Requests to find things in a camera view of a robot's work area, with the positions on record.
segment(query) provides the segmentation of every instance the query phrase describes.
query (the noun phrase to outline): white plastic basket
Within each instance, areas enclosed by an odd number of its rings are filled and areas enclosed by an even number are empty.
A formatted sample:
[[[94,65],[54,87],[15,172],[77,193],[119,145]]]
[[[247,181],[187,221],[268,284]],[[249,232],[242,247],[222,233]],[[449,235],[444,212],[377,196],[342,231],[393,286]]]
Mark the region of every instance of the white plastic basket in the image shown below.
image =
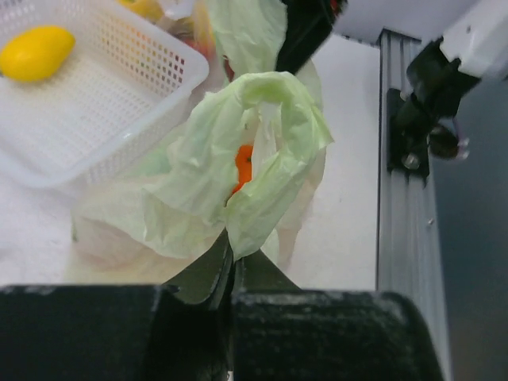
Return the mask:
[[[0,171],[31,187],[111,178],[180,121],[208,75],[199,53],[114,0],[0,0],[0,47],[47,24],[76,39],[57,74],[0,78]]]

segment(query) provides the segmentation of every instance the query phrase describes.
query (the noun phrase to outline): yellow fruit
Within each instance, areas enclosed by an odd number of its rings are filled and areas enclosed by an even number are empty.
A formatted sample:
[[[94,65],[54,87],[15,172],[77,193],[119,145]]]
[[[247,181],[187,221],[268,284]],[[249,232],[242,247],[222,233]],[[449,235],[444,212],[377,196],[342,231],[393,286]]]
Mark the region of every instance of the yellow fruit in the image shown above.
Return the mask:
[[[139,14],[150,22],[158,22],[164,11],[156,0],[117,0],[125,8]]]
[[[75,38],[64,28],[38,26],[13,38],[0,51],[0,71],[19,82],[46,79],[71,54]]]

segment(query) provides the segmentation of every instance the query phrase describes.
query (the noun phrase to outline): screw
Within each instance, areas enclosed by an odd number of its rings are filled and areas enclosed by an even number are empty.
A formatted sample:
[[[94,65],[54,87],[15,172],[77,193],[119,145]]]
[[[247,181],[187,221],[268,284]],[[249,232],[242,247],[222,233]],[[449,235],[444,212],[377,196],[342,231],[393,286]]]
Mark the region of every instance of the screw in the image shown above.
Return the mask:
[[[466,160],[469,157],[469,151],[463,151],[457,156],[458,160]]]
[[[420,167],[420,159],[418,159],[418,156],[410,153],[402,159],[402,164],[407,169],[414,171]]]
[[[459,147],[462,147],[462,148],[467,148],[469,147],[469,138],[468,137],[465,137],[464,139],[461,139],[459,141]]]

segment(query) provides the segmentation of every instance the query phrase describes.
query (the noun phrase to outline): white tabletop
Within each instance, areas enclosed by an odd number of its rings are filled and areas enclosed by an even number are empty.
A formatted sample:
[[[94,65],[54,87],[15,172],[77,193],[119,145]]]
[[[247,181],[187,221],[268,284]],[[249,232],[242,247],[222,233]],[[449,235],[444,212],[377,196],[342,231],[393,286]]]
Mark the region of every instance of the white tabletop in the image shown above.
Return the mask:
[[[301,287],[375,288],[379,50],[331,37],[314,56],[335,143],[287,274]],[[73,200],[0,176],[0,285],[59,283]]]

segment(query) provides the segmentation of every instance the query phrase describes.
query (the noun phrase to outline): white panel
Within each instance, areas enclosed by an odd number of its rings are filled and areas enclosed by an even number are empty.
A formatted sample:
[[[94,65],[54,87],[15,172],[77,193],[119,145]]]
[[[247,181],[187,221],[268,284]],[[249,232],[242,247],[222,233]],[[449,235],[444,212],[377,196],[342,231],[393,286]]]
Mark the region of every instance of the white panel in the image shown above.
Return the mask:
[[[477,0],[349,0],[336,31],[375,43],[383,28],[429,40],[441,35]]]
[[[482,0],[444,34],[441,51],[459,57],[459,70],[478,78],[504,79],[508,68],[508,2]]]

